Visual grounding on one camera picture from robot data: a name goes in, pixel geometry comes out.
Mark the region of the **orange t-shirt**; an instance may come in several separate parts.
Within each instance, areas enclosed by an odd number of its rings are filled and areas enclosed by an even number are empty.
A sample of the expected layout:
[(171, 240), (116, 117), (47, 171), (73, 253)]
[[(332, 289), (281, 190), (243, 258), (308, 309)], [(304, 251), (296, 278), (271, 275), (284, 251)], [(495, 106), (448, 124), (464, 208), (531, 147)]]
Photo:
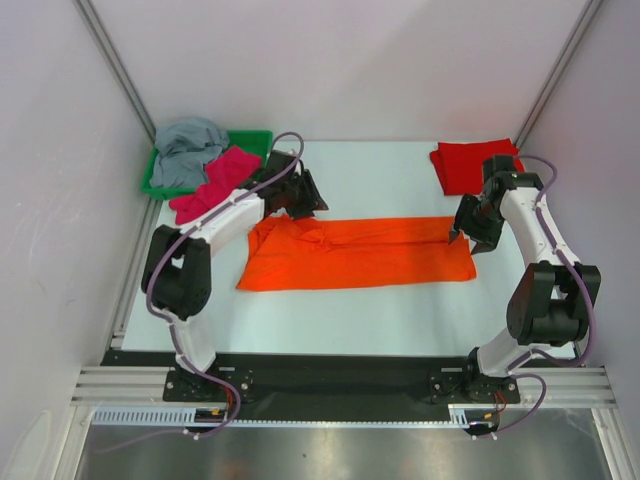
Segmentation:
[(236, 288), (250, 292), (372, 288), (476, 278), (469, 241), (450, 217), (294, 220), (269, 217), (248, 234)]

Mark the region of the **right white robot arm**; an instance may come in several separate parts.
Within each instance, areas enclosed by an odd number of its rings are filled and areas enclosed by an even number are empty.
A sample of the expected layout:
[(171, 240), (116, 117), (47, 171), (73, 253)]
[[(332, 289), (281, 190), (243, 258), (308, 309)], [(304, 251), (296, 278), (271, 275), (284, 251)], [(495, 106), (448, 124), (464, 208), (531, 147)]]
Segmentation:
[(525, 270), (506, 307), (506, 327), (469, 354), (452, 397), (472, 403), (493, 399), (497, 386), (540, 356), (574, 368), (590, 355), (596, 332), (594, 305), (601, 284), (597, 267), (583, 263), (567, 245), (546, 202), (550, 185), (535, 172), (520, 172), (508, 154), (482, 164), (483, 187), (466, 194), (449, 231), (466, 235), (473, 254), (494, 251), (510, 227)]

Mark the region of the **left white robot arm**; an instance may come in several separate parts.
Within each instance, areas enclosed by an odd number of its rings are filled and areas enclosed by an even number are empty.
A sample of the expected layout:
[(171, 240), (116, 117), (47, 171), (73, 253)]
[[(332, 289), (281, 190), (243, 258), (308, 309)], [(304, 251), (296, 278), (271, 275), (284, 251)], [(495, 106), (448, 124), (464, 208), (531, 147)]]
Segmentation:
[(273, 150), (266, 165), (221, 204), (182, 227), (155, 229), (141, 290), (148, 312), (168, 327), (177, 364), (188, 371), (185, 388), (195, 398), (209, 400), (220, 388), (219, 374), (209, 369), (216, 358), (214, 341), (194, 319), (211, 297), (213, 257), (280, 210), (300, 219), (327, 209), (301, 154)]

